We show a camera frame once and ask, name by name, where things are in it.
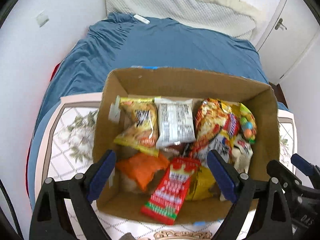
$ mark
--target white snack packet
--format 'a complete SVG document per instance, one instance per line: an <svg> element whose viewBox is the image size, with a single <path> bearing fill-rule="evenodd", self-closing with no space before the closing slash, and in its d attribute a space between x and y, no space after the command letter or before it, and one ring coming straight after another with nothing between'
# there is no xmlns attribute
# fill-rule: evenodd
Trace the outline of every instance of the white snack packet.
<svg viewBox="0 0 320 240"><path fill-rule="evenodd" d="M192 99L171 101L155 98L158 108L159 139L156 148L194 142L196 140L192 118Z"/></svg>
<svg viewBox="0 0 320 240"><path fill-rule="evenodd" d="M249 171L250 160L253 155L250 143L248 143L241 134L238 134L234 140L234 146L231 151L231 160L234 163L233 167L239 173L247 173ZM220 201L226 201L221 193Z"/></svg>

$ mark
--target nutrition label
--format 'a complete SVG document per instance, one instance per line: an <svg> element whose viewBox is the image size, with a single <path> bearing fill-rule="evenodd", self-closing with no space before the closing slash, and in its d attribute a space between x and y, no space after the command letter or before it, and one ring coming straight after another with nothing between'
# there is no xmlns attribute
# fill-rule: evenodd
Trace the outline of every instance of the nutrition label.
<svg viewBox="0 0 320 240"><path fill-rule="evenodd" d="M191 142L195 139L191 104L159 105L159 130L162 142Z"/></svg>

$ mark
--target candy bar wrapper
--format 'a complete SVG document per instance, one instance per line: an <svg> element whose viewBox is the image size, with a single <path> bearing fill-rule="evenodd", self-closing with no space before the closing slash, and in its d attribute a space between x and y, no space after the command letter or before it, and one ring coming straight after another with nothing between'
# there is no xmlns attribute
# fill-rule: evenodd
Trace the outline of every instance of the candy bar wrapper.
<svg viewBox="0 0 320 240"><path fill-rule="evenodd" d="M173 225L185 200L191 175L198 170L199 165L196 159L174 158L141 212L161 223Z"/></svg>

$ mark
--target white pillow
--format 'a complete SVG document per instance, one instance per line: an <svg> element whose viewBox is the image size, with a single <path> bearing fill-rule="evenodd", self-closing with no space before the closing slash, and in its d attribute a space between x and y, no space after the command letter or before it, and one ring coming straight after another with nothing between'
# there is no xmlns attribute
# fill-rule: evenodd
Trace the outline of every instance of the white pillow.
<svg viewBox="0 0 320 240"><path fill-rule="evenodd" d="M262 13L240 0L106 0L110 12L172 18L187 26L250 39Z"/></svg>

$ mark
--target screw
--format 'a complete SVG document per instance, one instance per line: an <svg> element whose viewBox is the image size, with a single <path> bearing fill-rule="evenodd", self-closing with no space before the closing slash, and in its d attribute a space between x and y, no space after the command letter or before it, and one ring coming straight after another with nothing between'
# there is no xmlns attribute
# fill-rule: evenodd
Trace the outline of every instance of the screw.
<svg viewBox="0 0 320 240"><path fill-rule="evenodd" d="M83 178L83 173L77 173L75 175L75 179L82 179Z"/></svg>
<svg viewBox="0 0 320 240"><path fill-rule="evenodd" d="M241 174L240 174L240 178L241 178L241 179L248 179L249 176L248 176L248 174L246 174L246 173L241 173Z"/></svg>
<svg viewBox="0 0 320 240"><path fill-rule="evenodd" d="M52 182L52 178L46 178L45 181L44 181L46 184L49 184Z"/></svg>
<svg viewBox="0 0 320 240"><path fill-rule="evenodd" d="M271 181L274 183L274 184L277 184L279 182L279 180L275 177L272 177L271 178Z"/></svg>

